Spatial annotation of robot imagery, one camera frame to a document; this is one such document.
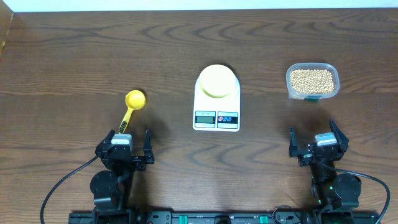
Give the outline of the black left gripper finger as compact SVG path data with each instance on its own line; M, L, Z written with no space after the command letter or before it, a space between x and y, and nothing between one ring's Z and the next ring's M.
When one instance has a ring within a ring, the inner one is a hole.
M115 135L115 130L111 130L107 136L103 139L103 144L111 144L111 140L113 136Z
M143 151L144 151L145 157L152 157L152 145L150 142L150 130L149 129L146 130Z

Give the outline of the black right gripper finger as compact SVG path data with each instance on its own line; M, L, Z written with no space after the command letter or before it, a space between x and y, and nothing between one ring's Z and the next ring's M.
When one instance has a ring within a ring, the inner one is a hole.
M343 132L337 127L336 123L330 120L330 129L335 135L338 144L348 144L349 139L343 134Z
M290 146L289 146L289 149L290 150L297 150L298 149L298 144L297 144L297 138L296 138L294 127L291 126L289 131L290 131Z

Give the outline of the yellow measuring scoop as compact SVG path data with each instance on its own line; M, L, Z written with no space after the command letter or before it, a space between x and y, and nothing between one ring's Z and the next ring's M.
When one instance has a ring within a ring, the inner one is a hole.
M140 90L133 90L130 91L125 98L125 103L127 106L127 111L121 121L121 124L119 126L119 134L123 134L130 122L132 112L135 110L140 110L142 109L145 104L146 104L146 96L145 94L140 91Z

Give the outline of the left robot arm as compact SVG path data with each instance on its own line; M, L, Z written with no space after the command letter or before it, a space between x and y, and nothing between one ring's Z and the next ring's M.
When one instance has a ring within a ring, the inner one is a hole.
M96 156L106 167L90 182L94 195L94 223L146 223L146 216L138 208L126 208L126 185L136 171L146 170L155 161L150 143L150 131L146 131L142 156L133 156L130 134L117 134L114 130L97 145Z

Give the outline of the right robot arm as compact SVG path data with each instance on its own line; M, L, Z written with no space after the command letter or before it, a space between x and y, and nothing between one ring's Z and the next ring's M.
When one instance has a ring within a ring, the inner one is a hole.
M308 216L314 223L353 223L352 210L359 207L362 181L353 174L337 173L334 162L348 149L349 139L330 121L330 132L315 136L307 148L299 148L295 130L290 128L289 156L298 159L299 166L309 166L312 192L320 203Z

